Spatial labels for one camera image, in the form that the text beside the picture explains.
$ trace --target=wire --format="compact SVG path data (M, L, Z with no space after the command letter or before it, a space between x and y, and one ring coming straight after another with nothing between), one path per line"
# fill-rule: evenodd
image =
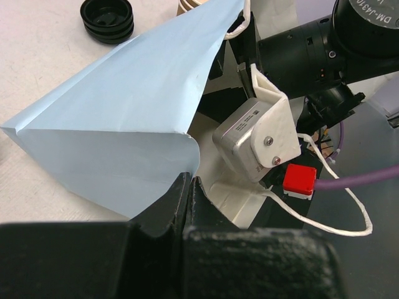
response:
M322 151L323 150L327 150L327 149L329 149L329 148L333 148L334 147L334 145L332 145L332 146L327 146L327 147L325 147L325 148L322 148Z
M363 186L397 177L399 177L399 165L380 169L372 173L349 176L342 179L318 179L316 180L315 190L336 190L347 187Z
M251 0L245 0L244 9L243 9L244 22L241 23L233 32L226 33L224 39L234 39L239 36L245 29L248 28L249 23L251 22Z
M319 133L318 133L318 138L317 138L317 148L318 148L319 150L322 150L322 138L323 138L323 136L322 136L322 129L320 128L320 129L319 129Z
M338 179L339 177L336 175L336 173L331 169L331 167L328 165L326 160L323 158L322 153L319 151L317 148L316 144L314 143L312 137L310 137L307 134L298 134L299 138L304 139L304 141L310 143L312 147L314 148L317 156L323 163L324 167L326 170L335 178ZM312 225L318 229L324 230L326 232L330 232L331 234L337 234L337 235L344 235L347 237L363 237L366 235L370 235L373 232L373 224L370 219L370 216L368 215L365 206L359 201L359 199L356 197L356 195L350 190L350 189L345 189L346 192L354 199L356 204L358 205L360 211L362 212L364 216L364 221L366 225L366 229L363 231L359 232L352 232L349 230L341 230L341 229L334 229L333 227L329 227L327 225L321 224L319 222L316 222L312 219L306 218L300 214L298 214L295 210L293 210L291 207L289 207L277 194L273 193L272 191L266 191L263 195L269 196L271 199L273 199L279 206L281 206L286 212L288 212L290 215L294 216L296 219L299 219L300 221Z

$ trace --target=white plastic mount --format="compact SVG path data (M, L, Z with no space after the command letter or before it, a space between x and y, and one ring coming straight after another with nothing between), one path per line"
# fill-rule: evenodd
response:
M312 197L313 197L313 192L312 192L311 195L305 195L305 194L301 194L301 193L296 193L296 192L291 192L291 191L284 190L284 194L288 195L290 197L294 197L294 198L306 199L308 201L311 201Z
M259 119L251 135L251 148L265 168L273 168L300 155L300 144L287 95L251 65L252 85L257 99L272 107ZM266 145L266 138L273 142Z

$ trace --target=red plastic block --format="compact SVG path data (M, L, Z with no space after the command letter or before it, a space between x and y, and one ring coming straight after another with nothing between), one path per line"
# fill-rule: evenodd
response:
M285 191L310 196L313 194L317 170L313 167L290 164L282 187Z

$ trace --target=black foreground object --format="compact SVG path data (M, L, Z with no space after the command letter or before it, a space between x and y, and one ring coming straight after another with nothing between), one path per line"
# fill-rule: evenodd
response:
M105 44L120 44L134 30L133 9L127 0L86 0L80 15L87 33Z
M324 239L239 230L186 173L131 221L6 224L0 238L2 299L347 298Z

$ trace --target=cup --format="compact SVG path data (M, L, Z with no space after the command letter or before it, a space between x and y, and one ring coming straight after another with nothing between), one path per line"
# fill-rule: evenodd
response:
M190 3L188 3L187 0L180 0L180 3L183 5L183 7L187 10L190 11L193 8L195 8L195 6L192 6Z
M197 1L197 2L194 2L194 0L186 0L186 2L187 2L189 5L193 6L193 7L197 7L197 6L201 5L201 4L198 4L198 1Z
M188 0L188 2L193 2L195 6L199 6L201 4L204 4L208 0Z
M184 14L187 12L187 10L183 7L182 3L179 1L179 6L177 7L177 16L180 16L181 14Z

